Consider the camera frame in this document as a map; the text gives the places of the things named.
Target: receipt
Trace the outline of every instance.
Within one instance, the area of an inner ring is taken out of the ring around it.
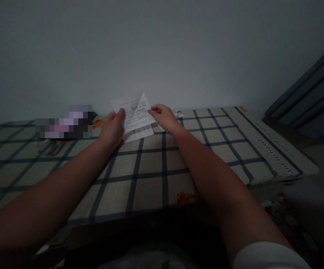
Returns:
[[[144,127],[141,127],[137,130],[130,131],[129,133],[124,133],[122,140],[125,143],[141,139],[147,136],[154,135],[153,129],[151,125],[147,125]]]
[[[155,119],[147,112],[151,107],[144,92],[133,96],[117,98],[111,100],[110,103],[116,113],[120,108],[124,108],[126,117],[122,122],[122,126],[125,133],[155,122]]]

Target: gray curtain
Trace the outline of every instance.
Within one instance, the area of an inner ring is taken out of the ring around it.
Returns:
[[[266,114],[305,136],[324,140],[324,55]]]

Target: grid pattern fabric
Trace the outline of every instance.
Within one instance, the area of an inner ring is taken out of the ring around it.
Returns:
[[[228,109],[242,114],[238,108]],[[227,109],[182,114],[180,124],[221,157],[246,185],[296,179],[278,177],[267,153],[257,149]],[[67,224],[96,223],[173,207],[178,193],[196,193],[173,137],[156,125],[153,130],[155,135],[126,143],[111,155]],[[39,156],[34,147],[34,121],[0,125],[0,208],[93,143],[100,131],[94,129],[88,139],[68,141],[56,156],[49,157]]]

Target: shirt sleeve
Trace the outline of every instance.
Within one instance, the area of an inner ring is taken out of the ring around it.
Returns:
[[[233,269],[311,269],[295,251],[271,242],[244,247],[235,257]]]

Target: plaid bedsheet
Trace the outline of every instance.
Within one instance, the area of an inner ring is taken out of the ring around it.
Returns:
[[[318,167],[260,120],[240,107],[182,111],[179,122],[221,157],[248,186],[295,181]],[[122,145],[75,208],[67,224],[123,218],[178,204],[196,188],[173,137],[155,135]],[[54,157],[34,147],[34,121],[0,125],[0,208],[58,169],[97,139],[66,143]]]

